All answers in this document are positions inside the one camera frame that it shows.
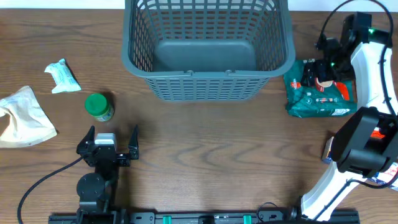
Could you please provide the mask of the blue Kleenex tissue pack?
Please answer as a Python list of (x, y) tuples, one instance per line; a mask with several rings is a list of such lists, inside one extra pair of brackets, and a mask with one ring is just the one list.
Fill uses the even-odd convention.
[[(332, 161), (331, 145), (333, 142), (333, 138), (334, 137), (332, 136), (329, 140), (327, 140), (321, 157), (321, 160), (326, 164), (329, 164)], [(390, 168), (388, 168), (388, 170), (384, 172), (377, 172), (373, 177), (369, 178), (369, 180), (379, 185), (386, 184), (393, 178), (393, 176), (395, 176), (396, 173), (397, 173), (397, 162), (393, 162)]]

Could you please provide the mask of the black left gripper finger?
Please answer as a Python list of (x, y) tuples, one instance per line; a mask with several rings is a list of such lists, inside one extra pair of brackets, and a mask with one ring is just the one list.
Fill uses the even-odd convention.
[(132, 136), (129, 140), (128, 149), (130, 160), (138, 160), (139, 158), (139, 143), (138, 143), (139, 128), (138, 125), (134, 127)]
[(91, 126), (85, 137), (80, 141), (76, 147), (76, 153), (79, 155), (85, 155), (91, 145), (94, 144), (95, 140), (95, 127)]

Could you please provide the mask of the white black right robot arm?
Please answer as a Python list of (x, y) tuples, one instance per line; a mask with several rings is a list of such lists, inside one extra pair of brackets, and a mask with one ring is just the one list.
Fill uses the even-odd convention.
[(320, 34), (324, 58), (307, 63), (303, 86), (354, 80), (358, 109), (329, 142), (330, 165), (300, 199), (302, 220), (325, 222), (337, 205), (366, 179), (397, 159), (397, 98), (391, 72), (392, 30), (372, 27), (372, 16), (355, 12), (343, 23), (341, 39)]

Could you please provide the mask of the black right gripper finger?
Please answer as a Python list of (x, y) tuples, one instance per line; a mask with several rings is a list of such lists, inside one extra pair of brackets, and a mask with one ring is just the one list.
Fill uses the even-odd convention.
[(330, 69), (330, 64), (324, 60), (315, 61), (315, 76), (320, 83), (334, 80), (333, 72)]
[(315, 86), (315, 63), (309, 62), (304, 65), (303, 75), (300, 81), (302, 86)]

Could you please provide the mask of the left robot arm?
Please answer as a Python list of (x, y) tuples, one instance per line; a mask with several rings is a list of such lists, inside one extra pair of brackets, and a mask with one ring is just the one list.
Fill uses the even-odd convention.
[(139, 129), (134, 127), (129, 152), (117, 151), (116, 135), (95, 133), (92, 126), (76, 147), (76, 153), (95, 169), (84, 175), (77, 183), (76, 192), (80, 198), (76, 215), (77, 223), (129, 223), (125, 209), (114, 205), (119, 180), (119, 168), (129, 167), (132, 160), (139, 158)]

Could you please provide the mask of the green coffee sachet bag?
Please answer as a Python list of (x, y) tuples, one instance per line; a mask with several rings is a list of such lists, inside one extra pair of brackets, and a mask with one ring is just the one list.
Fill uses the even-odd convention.
[(301, 79), (309, 60), (297, 60), (284, 74), (287, 93), (285, 109), (299, 118), (346, 116), (357, 111), (356, 95), (352, 81), (330, 81), (316, 87), (303, 86)]

